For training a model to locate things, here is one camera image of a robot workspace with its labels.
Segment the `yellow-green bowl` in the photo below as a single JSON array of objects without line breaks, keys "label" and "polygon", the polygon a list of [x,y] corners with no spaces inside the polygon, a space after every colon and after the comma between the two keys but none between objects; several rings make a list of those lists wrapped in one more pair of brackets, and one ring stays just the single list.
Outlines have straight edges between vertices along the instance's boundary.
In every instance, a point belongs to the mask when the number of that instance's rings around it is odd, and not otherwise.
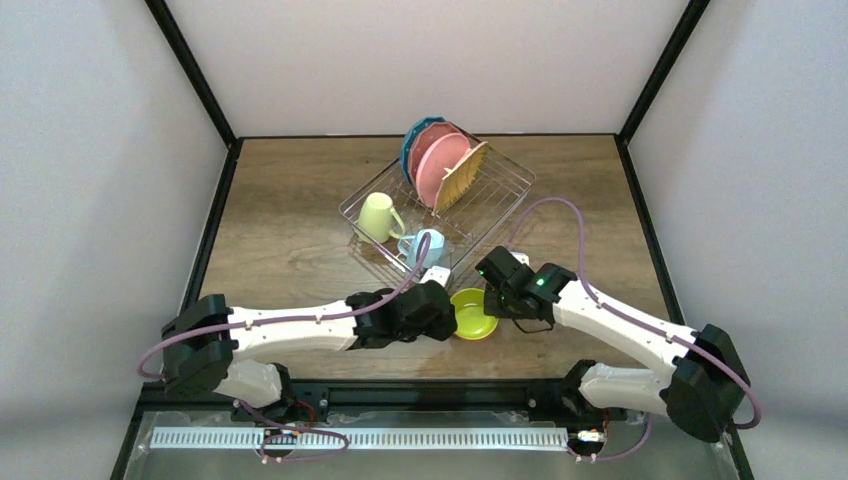
[{"label": "yellow-green bowl", "polygon": [[466,288],[454,293],[451,303],[455,307],[457,329],[454,335],[462,340],[478,341],[491,336],[498,319],[484,311],[485,292],[479,288]]}]

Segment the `light blue mug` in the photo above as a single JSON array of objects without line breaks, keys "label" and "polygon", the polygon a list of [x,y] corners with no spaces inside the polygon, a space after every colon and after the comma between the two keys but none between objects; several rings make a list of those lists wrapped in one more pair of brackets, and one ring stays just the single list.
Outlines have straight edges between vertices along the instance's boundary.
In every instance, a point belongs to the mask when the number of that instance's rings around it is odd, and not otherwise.
[{"label": "light blue mug", "polygon": [[446,252],[446,237],[436,229],[426,228],[414,234],[404,235],[397,241],[398,252],[403,263],[413,268],[420,258],[422,268],[440,266]]}]

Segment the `light green mug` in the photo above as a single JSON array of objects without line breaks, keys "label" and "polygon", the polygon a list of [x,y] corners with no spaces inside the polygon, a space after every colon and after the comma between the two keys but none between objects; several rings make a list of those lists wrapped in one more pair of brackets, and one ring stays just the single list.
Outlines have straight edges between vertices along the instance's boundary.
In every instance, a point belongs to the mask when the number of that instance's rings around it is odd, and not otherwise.
[{"label": "light green mug", "polygon": [[359,239],[372,244],[383,244],[406,234],[406,225],[395,209],[392,198],[382,192],[373,192],[367,196],[356,226]]}]

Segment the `pink polka dot plate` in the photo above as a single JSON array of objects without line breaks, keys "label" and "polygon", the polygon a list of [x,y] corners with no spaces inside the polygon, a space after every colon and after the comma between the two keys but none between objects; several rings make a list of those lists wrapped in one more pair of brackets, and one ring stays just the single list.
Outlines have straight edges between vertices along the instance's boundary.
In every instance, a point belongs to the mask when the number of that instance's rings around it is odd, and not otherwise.
[{"label": "pink polka dot plate", "polygon": [[437,122],[425,128],[415,140],[412,146],[412,151],[409,156],[408,165],[409,173],[413,180],[412,186],[416,185],[417,172],[427,150],[432,146],[432,144],[436,140],[449,134],[460,134],[462,137],[464,137],[464,134],[460,132],[459,128],[456,125],[446,120],[445,122]]}]

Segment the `blue polka dot plate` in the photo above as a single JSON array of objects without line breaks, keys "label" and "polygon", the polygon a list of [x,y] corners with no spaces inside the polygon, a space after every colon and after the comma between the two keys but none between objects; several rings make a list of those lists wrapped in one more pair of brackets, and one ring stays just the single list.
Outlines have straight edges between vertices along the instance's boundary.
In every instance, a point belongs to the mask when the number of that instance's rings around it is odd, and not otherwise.
[{"label": "blue polka dot plate", "polygon": [[418,138],[418,136],[423,132],[423,130],[425,128],[429,127],[430,125],[432,125],[434,123],[445,122],[445,121],[446,121],[446,119],[444,117],[441,117],[441,116],[424,117],[424,118],[418,120],[416,123],[414,123],[410,127],[410,129],[406,132],[406,134],[405,134],[405,136],[402,140],[402,144],[401,144],[399,162],[400,162],[400,167],[401,167],[404,179],[405,179],[407,184],[409,184],[409,185],[413,184],[413,180],[412,180],[412,177],[409,173],[409,167],[408,167],[409,156],[410,156],[410,153],[412,151],[413,143],[415,142],[415,140]]}]

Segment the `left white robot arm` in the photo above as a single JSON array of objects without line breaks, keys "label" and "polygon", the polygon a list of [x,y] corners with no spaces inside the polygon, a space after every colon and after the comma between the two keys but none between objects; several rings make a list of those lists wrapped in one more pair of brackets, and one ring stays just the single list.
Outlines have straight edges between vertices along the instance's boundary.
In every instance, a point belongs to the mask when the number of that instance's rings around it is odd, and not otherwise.
[{"label": "left white robot arm", "polygon": [[288,310],[230,307],[224,295],[207,295],[161,331],[164,388],[178,398],[216,393],[267,407],[291,397],[283,354],[382,349],[421,336],[444,341],[457,330],[455,312],[433,280]]}]

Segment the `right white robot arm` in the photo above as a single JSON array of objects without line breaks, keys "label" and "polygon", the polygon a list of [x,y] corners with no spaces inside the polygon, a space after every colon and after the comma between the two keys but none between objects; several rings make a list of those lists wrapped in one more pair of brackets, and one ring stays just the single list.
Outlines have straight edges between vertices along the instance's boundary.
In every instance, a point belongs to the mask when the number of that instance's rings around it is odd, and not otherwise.
[{"label": "right white robot arm", "polygon": [[533,270],[502,246],[475,268],[486,282],[487,314],[575,329],[640,362],[622,368],[579,361],[563,380],[565,405],[575,414],[623,408],[660,415],[707,443],[732,423],[750,380],[723,329],[661,320],[556,264]]}]

